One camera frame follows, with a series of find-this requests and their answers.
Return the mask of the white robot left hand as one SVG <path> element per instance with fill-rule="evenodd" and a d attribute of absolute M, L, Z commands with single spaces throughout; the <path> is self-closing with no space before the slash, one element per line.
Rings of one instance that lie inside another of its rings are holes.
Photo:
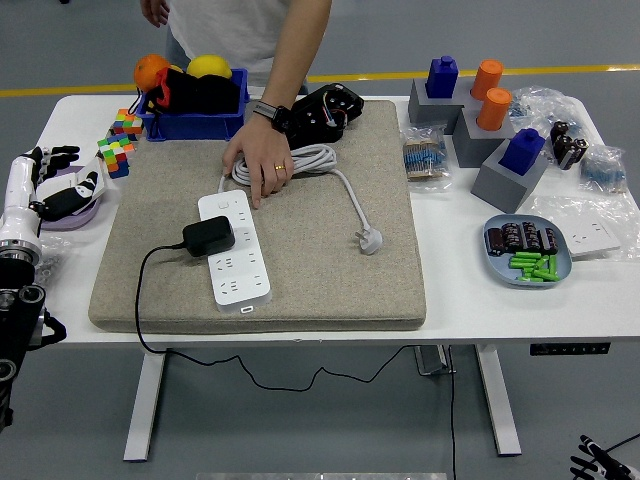
<path fill-rule="evenodd" d="M 34 248 L 42 221 L 76 214 L 101 195 L 104 178 L 99 159 L 75 173 L 60 173 L 79 159 L 79 152 L 77 146 L 36 147 L 13 160 L 2 214 L 2 247 Z"/>

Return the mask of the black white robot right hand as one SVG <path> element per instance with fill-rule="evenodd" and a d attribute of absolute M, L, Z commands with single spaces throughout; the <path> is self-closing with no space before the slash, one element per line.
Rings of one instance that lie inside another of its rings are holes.
<path fill-rule="evenodd" d="M 631 465 L 622 463 L 609 454 L 587 435 L 580 436 L 579 450 L 588 456 L 584 459 L 571 456 L 574 463 L 570 472 L 574 479 L 621 479 L 632 480 L 639 478 L 639 470 Z"/>

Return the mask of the person's right hand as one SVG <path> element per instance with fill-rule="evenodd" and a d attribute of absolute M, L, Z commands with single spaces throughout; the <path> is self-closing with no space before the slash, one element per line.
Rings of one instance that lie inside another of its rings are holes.
<path fill-rule="evenodd" d="M 170 6 L 167 0 L 140 0 L 143 17 L 154 27 L 160 28 L 168 23 Z"/>

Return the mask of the person's left hand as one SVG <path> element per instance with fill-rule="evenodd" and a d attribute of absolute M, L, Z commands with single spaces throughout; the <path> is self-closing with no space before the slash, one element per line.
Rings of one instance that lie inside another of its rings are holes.
<path fill-rule="evenodd" d="M 236 158 L 242 154 L 249 172 L 252 205 L 280 191 L 291 179 L 294 163 L 288 140 L 270 121 L 252 115 L 230 140 L 222 156 L 223 174 L 229 176 Z"/>

